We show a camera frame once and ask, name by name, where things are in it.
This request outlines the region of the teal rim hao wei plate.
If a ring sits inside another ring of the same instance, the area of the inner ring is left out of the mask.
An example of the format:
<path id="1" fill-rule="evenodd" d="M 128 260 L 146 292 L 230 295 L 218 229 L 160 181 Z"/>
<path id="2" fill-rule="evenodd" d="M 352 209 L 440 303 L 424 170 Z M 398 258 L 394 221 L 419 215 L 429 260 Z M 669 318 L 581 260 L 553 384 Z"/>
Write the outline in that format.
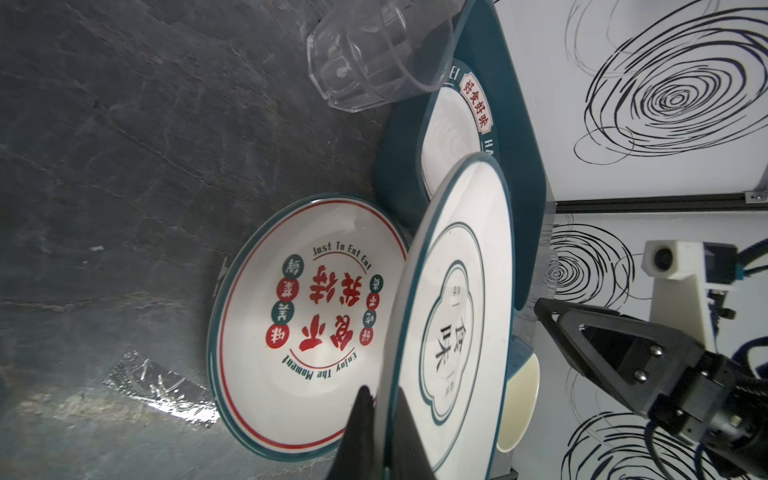
<path id="1" fill-rule="evenodd" d="M 455 59 L 428 110 L 421 146 L 422 182 L 428 198 L 459 160 L 483 152 L 498 155 L 498 135 L 488 95 L 479 76 Z"/>

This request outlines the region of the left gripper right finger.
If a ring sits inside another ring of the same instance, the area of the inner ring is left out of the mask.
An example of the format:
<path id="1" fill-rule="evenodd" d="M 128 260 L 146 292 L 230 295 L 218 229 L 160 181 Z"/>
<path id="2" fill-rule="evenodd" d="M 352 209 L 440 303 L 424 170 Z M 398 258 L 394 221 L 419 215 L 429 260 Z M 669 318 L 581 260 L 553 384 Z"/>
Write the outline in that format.
<path id="1" fill-rule="evenodd" d="M 397 393 L 387 471 L 394 480 L 435 479 L 402 389 Z"/>

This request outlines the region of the white plate red characters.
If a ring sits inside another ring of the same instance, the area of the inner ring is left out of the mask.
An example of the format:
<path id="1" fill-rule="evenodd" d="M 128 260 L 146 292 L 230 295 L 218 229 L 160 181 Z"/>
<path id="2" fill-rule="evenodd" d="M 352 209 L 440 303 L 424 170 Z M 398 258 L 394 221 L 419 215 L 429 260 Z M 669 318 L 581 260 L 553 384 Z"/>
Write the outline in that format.
<path id="1" fill-rule="evenodd" d="M 407 253 L 380 207 L 345 194 L 298 200 L 246 241 L 206 352 L 214 403 L 241 445 L 281 462 L 337 446 L 358 390 L 378 387 Z"/>

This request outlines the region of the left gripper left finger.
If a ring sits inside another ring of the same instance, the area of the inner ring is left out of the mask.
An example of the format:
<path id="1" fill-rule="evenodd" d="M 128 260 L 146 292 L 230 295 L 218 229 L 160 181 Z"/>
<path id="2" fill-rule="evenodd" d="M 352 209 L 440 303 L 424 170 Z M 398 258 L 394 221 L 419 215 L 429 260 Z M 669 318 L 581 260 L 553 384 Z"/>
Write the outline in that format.
<path id="1" fill-rule="evenodd" d="M 370 477 L 374 460 L 373 416 L 374 399 L 370 389 L 362 386 L 356 395 L 327 480 L 363 480 Z"/>

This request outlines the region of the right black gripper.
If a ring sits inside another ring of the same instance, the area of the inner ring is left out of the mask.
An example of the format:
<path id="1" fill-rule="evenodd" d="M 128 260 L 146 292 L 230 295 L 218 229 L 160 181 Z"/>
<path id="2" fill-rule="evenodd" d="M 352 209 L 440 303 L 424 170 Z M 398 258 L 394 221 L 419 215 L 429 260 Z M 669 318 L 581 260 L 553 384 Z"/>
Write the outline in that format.
<path id="1" fill-rule="evenodd" d="M 729 358 L 705 353 L 680 330 L 602 307 L 540 299 L 534 312 L 571 367 L 630 411 L 646 418 L 651 459 L 657 429 L 693 449 L 693 472 L 767 472 L 767 365 L 749 354 L 765 336 Z"/>

